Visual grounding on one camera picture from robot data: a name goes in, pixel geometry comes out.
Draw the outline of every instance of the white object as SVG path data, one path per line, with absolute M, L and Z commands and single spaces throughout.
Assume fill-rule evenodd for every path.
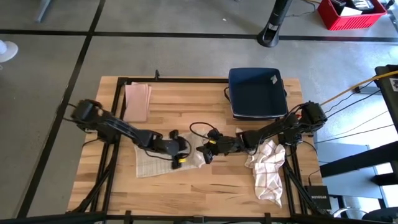
M 199 134 L 206 134 L 206 131 L 199 132 Z M 172 169 L 172 162 L 166 161 L 159 158 L 149 157 L 144 150 L 135 146 L 136 150 L 136 176 L 137 177 L 152 177 L 160 174 L 168 174 L 171 172 L 200 168 L 203 164 L 205 164 L 205 159 L 203 158 L 203 154 L 196 150 L 197 147 L 204 145 L 206 143 L 206 139 L 203 139 L 197 135 L 192 133 L 183 133 L 180 134 L 181 137 L 185 138 L 192 146 L 191 154 L 186 158 L 186 162 L 182 163 L 181 168 Z M 187 149 L 182 152 L 189 152 L 189 145 L 187 144 Z M 171 159 L 171 156 L 148 152 L 149 155 L 159 156 L 166 159 Z
M 340 16 L 357 16 L 357 15 L 361 15 L 362 11 L 360 10 L 356 10 L 350 7 L 344 7 Z
M 285 148 L 272 140 L 259 146 L 255 155 L 248 155 L 244 164 L 253 169 L 254 191 L 260 200 L 270 200 L 282 207 L 282 182 L 278 170 L 285 162 Z
M 0 40 L 0 63 L 7 62 L 18 53 L 18 46 L 11 41 Z

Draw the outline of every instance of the table leg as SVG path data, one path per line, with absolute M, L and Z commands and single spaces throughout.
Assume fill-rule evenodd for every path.
M 44 16 L 50 2 L 51 2 L 51 0 L 41 0 L 39 11 L 38 11 L 36 19 L 35 19 L 36 22 L 42 22 L 43 16 Z

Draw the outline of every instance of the blue tray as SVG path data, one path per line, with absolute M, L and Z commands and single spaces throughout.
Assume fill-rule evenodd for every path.
M 287 114 L 284 84 L 276 68 L 233 68 L 229 97 L 236 119 L 273 119 Z

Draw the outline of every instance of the red plastic basket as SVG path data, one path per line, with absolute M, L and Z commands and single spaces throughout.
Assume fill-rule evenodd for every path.
M 328 30 L 361 29 L 371 27 L 386 9 L 378 0 L 371 0 L 374 5 L 373 14 L 363 14 L 358 16 L 339 16 L 330 0 L 322 0 L 318 7 L 319 15 Z

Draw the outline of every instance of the black pole base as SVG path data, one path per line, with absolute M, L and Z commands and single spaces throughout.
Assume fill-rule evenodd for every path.
M 270 25 L 267 23 L 266 27 L 257 35 L 257 42 L 263 47 L 275 47 L 279 42 L 279 28 L 276 30 L 270 29 Z

